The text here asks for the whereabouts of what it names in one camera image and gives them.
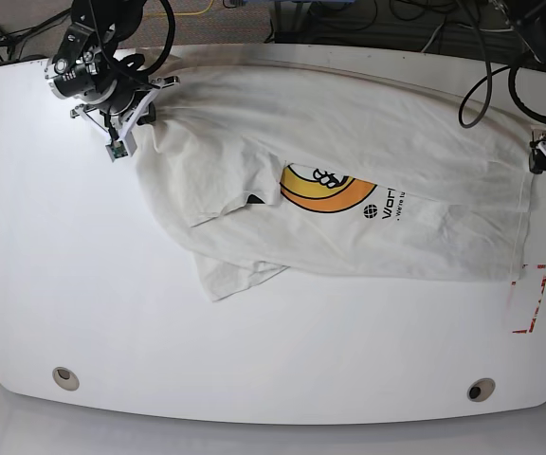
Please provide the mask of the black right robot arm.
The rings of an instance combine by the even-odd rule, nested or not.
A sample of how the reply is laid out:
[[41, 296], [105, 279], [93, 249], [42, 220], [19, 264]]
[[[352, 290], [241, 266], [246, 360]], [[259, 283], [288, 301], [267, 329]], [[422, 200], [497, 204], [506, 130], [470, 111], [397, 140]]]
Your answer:
[[76, 117], [92, 120], [117, 147], [131, 135], [134, 126], [146, 118], [155, 119], [150, 107], [159, 92], [178, 83], [176, 77], [156, 80], [154, 74], [170, 56], [175, 36], [175, 17], [168, 1], [162, 1], [168, 31], [156, 60], [146, 65], [139, 53], [122, 59], [115, 56], [120, 42], [130, 38], [143, 19], [143, 1], [75, 1], [67, 28], [54, 57], [45, 68], [45, 80], [59, 99], [76, 99]]

